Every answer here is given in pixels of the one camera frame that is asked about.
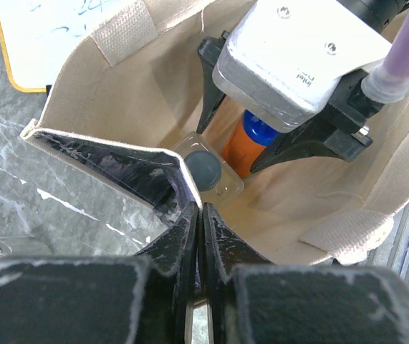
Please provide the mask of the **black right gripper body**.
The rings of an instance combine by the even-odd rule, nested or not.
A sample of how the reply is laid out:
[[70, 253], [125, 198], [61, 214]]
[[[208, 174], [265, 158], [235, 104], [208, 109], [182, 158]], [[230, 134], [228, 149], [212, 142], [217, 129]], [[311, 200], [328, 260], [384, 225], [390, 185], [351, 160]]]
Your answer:
[[[214, 68], [228, 36], [228, 32], [223, 32], [219, 38], [204, 38], [197, 49], [201, 63]], [[335, 158], [346, 162], [354, 161], [372, 144], [368, 134], [360, 131], [383, 107], [363, 94], [361, 83], [366, 76], [368, 73], [360, 69], [342, 77], [324, 110], [310, 119], [327, 120], [340, 130], [329, 140], [329, 147], [337, 154]]]

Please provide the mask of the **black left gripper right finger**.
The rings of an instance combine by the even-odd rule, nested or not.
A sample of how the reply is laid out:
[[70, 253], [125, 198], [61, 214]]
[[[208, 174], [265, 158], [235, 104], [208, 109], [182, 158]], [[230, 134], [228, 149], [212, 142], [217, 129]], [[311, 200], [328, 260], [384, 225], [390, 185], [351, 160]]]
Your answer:
[[210, 203], [202, 210], [202, 283], [208, 303], [208, 329], [211, 343], [238, 342], [236, 289], [232, 270], [240, 264], [269, 264], [231, 230]]

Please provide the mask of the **orange blue spray bottle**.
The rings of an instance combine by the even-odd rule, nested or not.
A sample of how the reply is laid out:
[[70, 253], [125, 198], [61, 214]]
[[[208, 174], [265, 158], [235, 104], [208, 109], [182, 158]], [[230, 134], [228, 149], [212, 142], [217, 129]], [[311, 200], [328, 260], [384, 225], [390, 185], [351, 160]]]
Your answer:
[[246, 178], [253, 162], [278, 135], [278, 131], [245, 110], [223, 146], [221, 157], [241, 178]]

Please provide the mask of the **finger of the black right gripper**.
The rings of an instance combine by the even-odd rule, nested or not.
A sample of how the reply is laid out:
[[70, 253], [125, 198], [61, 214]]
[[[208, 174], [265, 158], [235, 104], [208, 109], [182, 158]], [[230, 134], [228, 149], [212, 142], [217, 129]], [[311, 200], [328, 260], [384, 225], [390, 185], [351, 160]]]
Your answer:
[[196, 132], [203, 134], [210, 125], [226, 95], [214, 84], [212, 79], [213, 65], [202, 62], [203, 70], [203, 106]]
[[250, 167], [258, 173], [279, 163], [311, 157], [337, 156], [329, 147], [329, 140], [340, 130], [323, 119], [313, 119], [290, 133], [279, 134], [256, 158]]

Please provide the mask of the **cream canvas tote bag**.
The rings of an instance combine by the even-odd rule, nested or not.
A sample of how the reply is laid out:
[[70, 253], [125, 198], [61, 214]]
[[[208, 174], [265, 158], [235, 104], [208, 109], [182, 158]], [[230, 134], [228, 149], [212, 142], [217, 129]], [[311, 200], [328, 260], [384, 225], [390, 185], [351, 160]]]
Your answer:
[[[198, 197], [172, 152], [202, 106], [196, 48], [230, 29], [250, 1], [129, 1], [72, 51], [29, 144], [131, 199], [169, 210]], [[277, 264], [362, 261], [409, 202], [409, 93], [370, 120], [373, 144], [354, 162], [307, 158], [251, 177], [221, 211]]]

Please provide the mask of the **clear bottle with dark cap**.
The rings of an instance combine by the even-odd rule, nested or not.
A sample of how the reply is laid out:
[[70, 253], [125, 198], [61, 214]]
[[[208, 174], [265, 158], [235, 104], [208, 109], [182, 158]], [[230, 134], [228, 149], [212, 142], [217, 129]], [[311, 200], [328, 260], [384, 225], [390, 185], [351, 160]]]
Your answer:
[[221, 208], [244, 189], [244, 182], [202, 135], [190, 132], [173, 151], [183, 157], [203, 203]]

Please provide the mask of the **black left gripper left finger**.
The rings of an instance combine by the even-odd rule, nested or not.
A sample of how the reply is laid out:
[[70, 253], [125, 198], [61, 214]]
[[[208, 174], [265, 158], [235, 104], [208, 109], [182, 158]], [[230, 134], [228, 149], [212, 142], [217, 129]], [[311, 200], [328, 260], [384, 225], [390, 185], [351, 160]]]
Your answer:
[[175, 223], [136, 255], [149, 259], [136, 343], [190, 343], [199, 207], [190, 202]]

